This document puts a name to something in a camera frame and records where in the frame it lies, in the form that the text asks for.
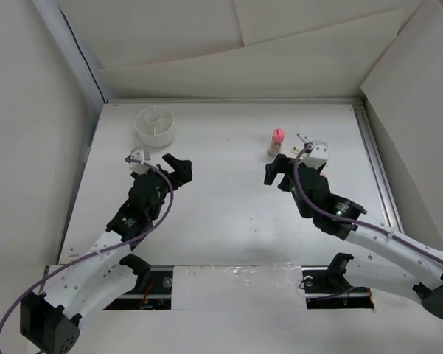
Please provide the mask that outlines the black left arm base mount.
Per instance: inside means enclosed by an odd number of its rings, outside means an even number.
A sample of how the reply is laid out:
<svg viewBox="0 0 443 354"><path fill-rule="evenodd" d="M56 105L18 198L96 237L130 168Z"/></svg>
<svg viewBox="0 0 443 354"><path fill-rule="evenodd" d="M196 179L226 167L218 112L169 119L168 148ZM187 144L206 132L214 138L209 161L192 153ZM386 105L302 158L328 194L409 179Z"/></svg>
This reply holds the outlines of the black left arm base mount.
<svg viewBox="0 0 443 354"><path fill-rule="evenodd" d="M170 310L172 307L173 266L157 265L147 280L119 296L106 310Z"/></svg>

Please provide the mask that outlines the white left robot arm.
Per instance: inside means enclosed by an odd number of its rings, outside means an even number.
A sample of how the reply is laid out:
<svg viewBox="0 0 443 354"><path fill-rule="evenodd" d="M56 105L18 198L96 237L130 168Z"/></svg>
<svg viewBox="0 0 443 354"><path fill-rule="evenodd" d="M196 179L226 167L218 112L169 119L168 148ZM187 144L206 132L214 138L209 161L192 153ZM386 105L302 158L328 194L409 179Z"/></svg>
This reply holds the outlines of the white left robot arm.
<svg viewBox="0 0 443 354"><path fill-rule="evenodd" d="M20 333L40 353L68 353L77 343L86 319L120 295L144 291L150 265L134 249L168 216L174 192L192 180L192 163L167 153L166 171L144 161L137 151L125 158L133 186L105 231L82 257L44 277L56 283L20 299Z"/></svg>

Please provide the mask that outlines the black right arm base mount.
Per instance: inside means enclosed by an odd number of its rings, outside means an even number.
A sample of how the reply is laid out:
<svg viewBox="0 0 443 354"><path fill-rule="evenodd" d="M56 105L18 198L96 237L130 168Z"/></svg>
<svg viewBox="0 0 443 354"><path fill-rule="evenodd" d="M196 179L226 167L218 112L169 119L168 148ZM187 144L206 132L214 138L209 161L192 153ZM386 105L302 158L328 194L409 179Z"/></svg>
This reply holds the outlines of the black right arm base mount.
<svg viewBox="0 0 443 354"><path fill-rule="evenodd" d="M351 286L344 274L354 257L336 254L329 265L303 265L298 289L305 296L308 310L374 310L371 290Z"/></svg>

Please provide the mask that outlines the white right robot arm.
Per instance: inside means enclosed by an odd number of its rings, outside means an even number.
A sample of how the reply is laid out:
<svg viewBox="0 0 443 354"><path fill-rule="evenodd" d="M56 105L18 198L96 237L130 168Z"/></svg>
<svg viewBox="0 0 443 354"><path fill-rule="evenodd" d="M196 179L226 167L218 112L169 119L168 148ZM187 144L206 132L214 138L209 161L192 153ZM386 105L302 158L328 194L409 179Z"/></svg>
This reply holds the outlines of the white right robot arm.
<svg viewBox="0 0 443 354"><path fill-rule="evenodd" d="M379 266L371 258L360 261L351 254L338 253L325 273L328 286L336 291L380 289L413 300L443 320L443 251L385 226L360 204L331 193L321 168L305 162L279 154L265 166L264 183L271 185L282 174L278 188L293 196L300 216L310 219L323 233L368 249L389 262Z"/></svg>

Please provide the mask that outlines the pink capped glue bottle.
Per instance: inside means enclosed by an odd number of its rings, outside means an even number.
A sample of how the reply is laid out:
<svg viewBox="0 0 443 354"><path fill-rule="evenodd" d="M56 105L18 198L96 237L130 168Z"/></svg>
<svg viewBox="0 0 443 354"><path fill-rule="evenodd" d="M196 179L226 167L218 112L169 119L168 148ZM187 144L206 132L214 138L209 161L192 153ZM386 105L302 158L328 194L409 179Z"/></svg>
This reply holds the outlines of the pink capped glue bottle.
<svg viewBox="0 0 443 354"><path fill-rule="evenodd" d="M285 132L281 128L275 129L272 133L271 143L268 147L268 155L276 157L281 152L284 140Z"/></svg>

